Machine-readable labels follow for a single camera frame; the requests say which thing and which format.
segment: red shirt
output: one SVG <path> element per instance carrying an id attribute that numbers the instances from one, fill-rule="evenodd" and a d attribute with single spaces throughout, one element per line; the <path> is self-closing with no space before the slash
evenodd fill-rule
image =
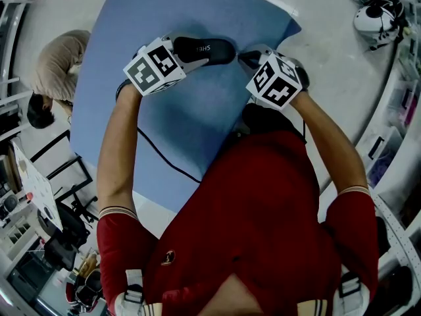
<path id="1" fill-rule="evenodd" d="M 361 192 L 341 194 L 319 224 L 318 198 L 299 138 L 290 132 L 244 138 L 212 164 L 160 240 L 129 215 L 101 217 L 101 278 L 111 311 L 126 291 L 126 269 L 142 269 L 146 302 L 163 303 L 163 315 L 198 314 L 233 273 L 267 315 L 296 315 L 297 304 L 308 300 L 331 307 L 341 264 L 373 297 L 373 201 Z M 175 259 L 162 265 L 170 250 Z"/>

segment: person with black hair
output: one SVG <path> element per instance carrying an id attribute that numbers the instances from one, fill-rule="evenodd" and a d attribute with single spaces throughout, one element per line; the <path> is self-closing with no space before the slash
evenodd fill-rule
<path id="1" fill-rule="evenodd" d="M 32 77 L 28 120 L 34 128 L 46 128 L 54 122 L 51 112 L 56 101 L 71 116 L 79 69 L 90 33 L 72 30 L 48 43 L 37 60 Z"/>

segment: shirt logo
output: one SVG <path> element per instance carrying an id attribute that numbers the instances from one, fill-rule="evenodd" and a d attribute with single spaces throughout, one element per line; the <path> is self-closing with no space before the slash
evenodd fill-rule
<path id="1" fill-rule="evenodd" d="M 164 260 L 161 262 L 161 266 L 170 265 L 176 258 L 176 252 L 173 250 L 168 251 L 165 254 Z"/>

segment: striped cuff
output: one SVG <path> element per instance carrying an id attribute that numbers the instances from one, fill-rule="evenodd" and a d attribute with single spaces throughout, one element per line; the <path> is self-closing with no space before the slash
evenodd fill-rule
<path id="1" fill-rule="evenodd" d="M 342 191 L 341 193 L 338 194 L 338 196 L 340 196 L 341 194 L 345 194 L 348 192 L 361 192 L 361 193 L 365 193 L 368 196 L 371 196 L 370 191 L 368 190 L 368 188 L 365 188 L 364 186 L 352 186 L 352 187 L 348 187 L 346 189 L 344 189 L 344 191 Z"/>
<path id="2" fill-rule="evenodd" d="M 136 213 L 129 210 L 128 208 L 121 207 L 121 206 L 110 206 L 110 207 L 104 208 L 101 212 L 99 212 L 99 218 L 105 217 L 105 215 L 108 215 L 108 214 L 115 214 L 115 213 L 129 215 L 130 217 L 136 220 L 139 220 L 137 218 Z"/>

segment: black chair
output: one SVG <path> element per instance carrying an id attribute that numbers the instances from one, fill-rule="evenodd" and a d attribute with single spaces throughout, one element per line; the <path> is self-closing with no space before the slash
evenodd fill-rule
<path id="1" fill-rule="evenodd" d="M 57 205 L 57 209 L 63 227 L 62 232 L 48 219 L 44 219 L 38 211 L 38 220 L 44 231 L 48 235 L 53 233 L 44 245 L 44 258 L 58 271 L 62 268 L 72 271 L 78 249 L 86 243 L 90 233 L 80 216 L 69 206 L 60 204 Z"/>
<path id="2" fill-rule="evenodd" d="M 67 138 L 68 141 L 70 141 L 70 131 L 66 130 L 64 131 L 60 136 L 57 136 L 54 140 L 52 140 L 51 142 L 49 142 L 46 146 L 44 146 L 42 149 L 40 149 L 30 160 L 31 162 L 35 163 L 42 155 L 44 155 L 48 150 L 50 150 L 55 144 L 57 144 L 59 141 L 61 141 L 63 138 Z M 88 173 L 83 161 L 82 161 L 82 157 L 80 157 L 79 155 L 76 154 L 75 158 L 65 162 L 64 164 L 62 164 L 60 167 L 58 167 L 57 169 L 55 169 L 52 173 L 50 173 L 46 178 L 48 180 L 53 179 L 56 175 L 58 175 L 59 173 L 61 173 L 62 171 L 64 171 L 65 169 L 67 169 L 68 167 L 72 166 L 74 163 L 77 163 L 79 165 L 79 167 L 81 168 L 82 172 L 84 173 L 85 176 L 85 180 L 83 182 L 81 182 L 78 185 L 73 186 L 69 191 L 67 191 L 66 193 L 62 194 L 61 196 L 59 196 L 55 201 L 57 206 L 59 206 L 63 200 L 65 200 L 66 198 L 73 196 L 74 197 L 74 201 L 71 203 L 73 210 L 76 212 L 77 215 L 83 215 L 84 218 L 86 219 L 87 222 L 92 223 L 94 220 L 98 221 L 98 218 L 91 214 L 90 212 L 87 211 L 87 208 L 89 207 L 89 205 L 94 202 L 97 201 L 98 198 L 97 197 L 93 197 L 91 200 L 89 200 L 89 202 L 85 205 L 83 205 L 78 196 L 76 195 L 76 192 L 81 190 L 82 188 L 84 188 L 85 186 L 89 185 L 92 182 L 92 177 L 91 175 Z"/>

